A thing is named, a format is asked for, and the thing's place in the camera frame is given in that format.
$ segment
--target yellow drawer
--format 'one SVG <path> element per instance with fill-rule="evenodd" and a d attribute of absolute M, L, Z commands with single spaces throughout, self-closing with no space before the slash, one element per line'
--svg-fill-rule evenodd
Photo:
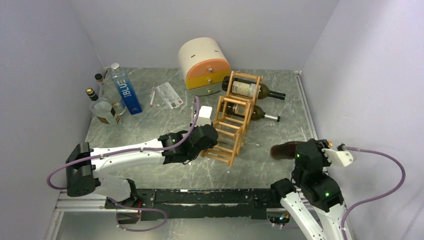
<path fill-rule="evenodd" d="M 210 73 L 207 75 L 186 78 L 185 86 L 187 87 L 187 89 L 195 89 L 195 88 L 208 86 L 211 84 L 221 83 L 224 80 L 224 77 L 229 75 L 230 75 L 230 69 L 227 69 L 227 70 Z"/>

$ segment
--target blue bottle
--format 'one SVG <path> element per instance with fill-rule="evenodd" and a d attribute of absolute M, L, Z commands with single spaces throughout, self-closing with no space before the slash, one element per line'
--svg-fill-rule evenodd
<path fill-rule="evenodd" d="M 131 115 L 141 113 L 142 106 L 140 105 L 139 99 L 137 98 L 136 92 L 133 89 L 130 78 L 127 75 L 125 68 L 120 67 L 118 63 L 114 63 L 110 66 L 112 72 L 112 81 L 115 84 L 123 102 L 126 105 Z"/>

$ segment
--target white robotic arm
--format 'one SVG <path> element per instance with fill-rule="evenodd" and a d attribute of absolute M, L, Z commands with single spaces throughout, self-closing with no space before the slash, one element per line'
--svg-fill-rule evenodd
<path fill-rule="evenodd" d="M 104 156 L 107 153 L 112 153 L 124 149 L 135 148 L 162 148 L 163 144 L 157 139 L 152 139 L 147 142 L 111 148 L 93 148 L 91 155 L 103 156 L 91 161 L 95 166 L 93 170 L 94 179 L 98 179 L 99 186 L 94 190 L 94 194 L 99 194 L 112 198 L 118 202 L 128 199 L 131 196 L 131 187 L 127 179 L 120 179 L 112 176 L 109 173 L 120 169 L 133 168 L 138 166 L 155 166 L 162 165 L 165 161 L 163 151 L 139 151 L 126 152 L 111 156 Z"/>
<path fill-rule="evenodd" d="M 343 240 L 341 221 L 346 211 L 343 196 L 336 181 L 323 173 L 323 167 L 330 164 L 345 167 L 353 161 L 349 151 L 329 149 L 326 140 L 311 139 L 296 146 L 292 179 L 317 213 L 322 227 L 307 210 L 291 180 L 285 178 L 271 185 L 308 240 Z M 344 230 L 351 240 L 349 228 L 345 226 Z"/>

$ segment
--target wine bottle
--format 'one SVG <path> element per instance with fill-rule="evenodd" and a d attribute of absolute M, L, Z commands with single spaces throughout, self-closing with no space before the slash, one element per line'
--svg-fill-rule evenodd
<path fill-rule="evenodd" d="M 269 150 L 269 154 L 275 160 L 295 159 L 296 146 L 306 143 L 305 141 L 288 141 L 282 144 L 274 145 Z"/>
<path fill-rule="evenodd" d="M 100 73 L 97 73 L 96 75 L 94 75 L 95 80 L 97 81 L 98 84 L 98 92 L 97 92 L 97 96 L 99 98 L 103 97 L 103 95 L 105 94 L 105 83 L 103 82 L 103 75 Z"/>
<path fill-rule="evenodd" d="M 222 81 L 222 90 L 227 91 L 228 84 L 230 83 L 230 76 L 225 76 Z M 253 98 L 253 93 L 255 92 L 256 83 L 245 80 L 242 78 L 234 77 L 232 81 L 231 92 L 233 94 L 243 95 L 249 98 Z M 264 99 L 266 97 L 276 98 L 284 100 L 286 99 L 286 94 L 276 91 L 271 91 L 267 85 L 261 83 L 257 91 L 257 99 Z"/>
<path fill-rule="evenodd" d="M 221 104 L 219 111 L 222 112 L 224 108 L 224 103 Z M 246 114 L 246 108 L 243 105 L 227 102 L 225 113 L 228 115 L 233 115 L 239 118 L 244 118 Z M 280 116 L 270 115 L 264 112 L 260 106 L 253 106 L 253 113 L 250 117 L 251 121 L 258 121 L 260 119 L 270 119 L 276 122 L 280 121 Z"/>
<path fill-rule="evenodd" d="M 97 96 L 92 88 L 85 91 L 91 99 L 90 111 L 100 120 L 100 122 L 109 125 L 121 124 L 120 117 L 117 116 L 111 102 L 107 98 Z"/>

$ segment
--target cable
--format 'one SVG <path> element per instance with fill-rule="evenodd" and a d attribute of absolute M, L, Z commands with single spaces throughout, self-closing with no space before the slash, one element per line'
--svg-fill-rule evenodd
<path fill-rule="evenodd" d="M 196 115 L 194 117 L 194 121 L 193 124 L 191 125 L 190 129 L 188 130 L 187 134 L 185 134 L 185 136 L 178 141 L 176 144 L 172 145 L 172 146 L 167 146 L 167 147 L 134 147 L 134 148 L 127 148 L 127 149 L 123 149 L 123 150 L 118 150 L 118 151 L 113 151 L 113 152 L 108 152 L 103 154 L 103 157 L 109 157 L 112 155 L 117 155 L 117 154 L 123 154 L 123 153 L 129 153 L 129 152 L 140 152 L 140 151 L 167 151 L 167 150 L 171 150 L 174 149 L 178 146 L 180 146 L 181 144 L 183 144 L 183 142 L 189 137 L 189 135 L 193 132 L 193 129 L 196 126 L 196 123 L 198 121 L 199 118 L 199 113 L 200 113 L 200 99 L 198 96 L 194 97 L 194 103 L 196 104 Z M 95 155 L 95 156 L 87 156 L 87 157 L 83 157 L 80 158 L 78 160 L 75 161 L 71 161 L 66 163 L 65 165 L 59 167 L 58 169 L 54 170 L 53 172 L 51 172 L 48 176 L 47 176 L 47 185 L 52 188 L 52 189 L 56 189 L 56 190 L 64 190 L 67 189 L 66 187 L 60 187 L 60 186 L 55 186 L 52 183 L 52 177 L 54 174 L 56 174 L 57 172 L 59 172 L 62 169 L 65 169 L 67 167 L 73 166 L 75 164 L 79 164 L 82 163 L 84 161 L 87 160 L 92 160 L 92 159 L 99 159 L 101 156 L 100 155 Z"/>
<path fill-rule="evenodd" d="M 367 149 L 360 149 L 360 148 L 357 148 L 357 147 L 349 147 L 349 146 L 346 146 L 346 150 L 355 151 L 355 152 L 370 153 L 370 154 L 377 154 L 377 155 L 386 157 L 386 158 L 392 160 L 395 164 L 397 164 L 399 166 L 400 171 L 402 172 L 402 177 L 400 178 L 399 183 L 393 189 L 391 189 L 390 191 L 388 191 L 386 193 L 383 193 L 381 195 L 375 196 L 375 197 L 371 197 L 371 198 L 368 198 L 368 199 L 359 201 L 359 202 L 353 204 L 352 206 L 350 206 L 347 209 L 347 211 L 343 214 L 343 217 L 341 218 L 341 225 L 340 225 L 341 229 L 343 230 L 343 231 L 341 231 L 341 233 L 343 234 L 343 239 L 344 240 L 348 240 L 348 236 L 346 235 L 346 231 L 345 231 L 344 227 L 345 227 L 346 219 L 348 218 L 349 213 L 354 208 L 358 207 L 359 205 L 366 204 L 366 203 L 369 203 L 369 202 L 372 202 L 372 201 L 375 201 L 375 200 L 382 199 L 382 198 L 387 197 L 390 194 L 396 192 L 402 186 L 402 184 L 404 184 L 405 177 L 407 175 L 407 173 L 405 172 L 404 166 L 402 166 L 402 164 L 396 158 L 394 158 L 394 157 L 392 157 L 390 155 L 387 155 L 387 154 L 382 153 L 382 152 L 379 152 L 379 151 L 367 150 Z"/>
<path fill-rule="evenodd" d="M 156 225 L 156 226 L 153 226 L 153 227 L 150 227 L 150 228 L 146 228 L 146 229 L 131 229 L 131 228 L 126 228 L 126 227 L 121 226 L 121 225 L 119 224 L 119 221 L 118 221 L 118 215 L 116 215 L 116 218 L 115 218 L 115 219 L 116 219 L 116 227 L 117 227 L 117 228 L 120 228 L 120 229 L 122 229 L 122 230 L 124 230 L 124 231 L 129 231 L 129 232 L 147 232 L 147 231 L 151 231 L 151 230 L 158 229 L 158 228 L 162 227 L 162 226 L 163 226 L 163 225 L 167 222 L 168 215 L 167 215 L 167 213 L 166 213 L 165 211 L 163 211 L 163 210 L 156 209 L 156 208 L 139 208 L 139 207 L 129 207 L 129 206 L 124 206 L 124 205 L 120 204 L 119 202 L 117 202 L 117 201 L 113 200 L 113 199 L 112 199 L 112 198 L 110 198 L 110 197 L 108 197 L 108 199 L 109 199 L 112 203 L 114 203 L 116 206 L 121 207 L 121 208 L 123 208 L 123 209 L 137 210 L 137 211 L 143 211 L 143 212 L 158 212 L 158 213 L 163 214 L 163 216 L 165 217 L 165 219 L 164 219 L 161 223 L 159 223 L 158 225 Z"/>
<path fill-rule="evenodd" d="M 194 121 L 193 121 L 190 129 L 188 130 L 188 132 L 185 134 L 185 136 L 180 141 L 178 141 L 176 144 L 174 144 L 172 146 L 167 146 L 167 147 L 145 147 L 145 148 L 135 147 L 135 148 L 128 148 L 128 149 L 123 149 L 123 150 L 119 150 L 119 151 L 108 152 L 108 153 L 105 153 L 103 156 L 104 157 L 108 157 L 108 156 L 117 155 L 117 154 L 130 153 L 130 152 L 141 152 L 141 151 L 167 151 L 167 150 L 171 150 L 171 149 L 174 149 L 174 148 L 180 146 L 189 137 L 189 135 L 193 132 L 193 129 L 195 128 L 196 123 L 197 123 L 198 118 L 199 118 L 199 114 L 200 114 L 200 98 L 198 96 L 195 96 L 194 97 L 194 103 L 196 104 L 196 114 L 195 114 L 195 117 L 194 117 Z M 55 173 L 59 172 L 62 169 L 65 169 L 67 167 L 70 167 L 70 166 L 73 166 L 73 165 L 82 163 L 82 162 L 87 161 L 87 160 L 99 159 L 100 157 L 102 157 L 102 156 L 100 156 L 100 155 L 87 156 L 87 157 L 83 157 L 81 159 L 77 159 L 75 161 L 71 161 L 71 162 L 66 163 L 65 165 L 63 165 L 63 166 L 59 167 L 58 169 L 54 170 L 53 172 L 51 172 L 47 176 L 47 180 L 46 180 L 47 181 L 47 185 L 50 188 L 56 189 L 56 190 L 67 189 L 66 187 L 61 187 L 61 186 L 53 185 L 53 183 L 52 183 L 52 177 L 53 177 L 53 175 Z M 121 226 L 119 224 L 118 217 L 116 217 L 117 227 L 120 228 L 120 229 L 122 229 L 122 230 L 124 230 L 124 231 L 129 231 L 129 232 L 147 232 L 147 231 L 154 230 L 154 229 L 157 229 L 157 228 L 161 227 L 162 225 L 165 224 L 165 222 L 168 219 L 167 213 L 164 212 L 163 210 L 155 209 L 155 208 L 137 208 L 137 207 L 124 206 L 124 205 L 118 203 L 117 201 L 115 201 L 112 198 L 109 198 L 109 199 L 116 206 L 121 207 L 121 208 L 124 208 L 124 209 L 137 210 L 137 211 L 146 211 L 146 212 L 159 212 L 159 213 L 162 213 L 163 216 L 165 217 L 165 219 L 163 220 L 163 222 L 161 222 L 160 224 L 158 224 L 158 225 L 156 225 L 154 227 L 150 227 L 150 228 L 147 228 L 147 229 L 131 229 L 131 228 L 125 228 L 125 227 L 123 227 L 123 226 Z"/>

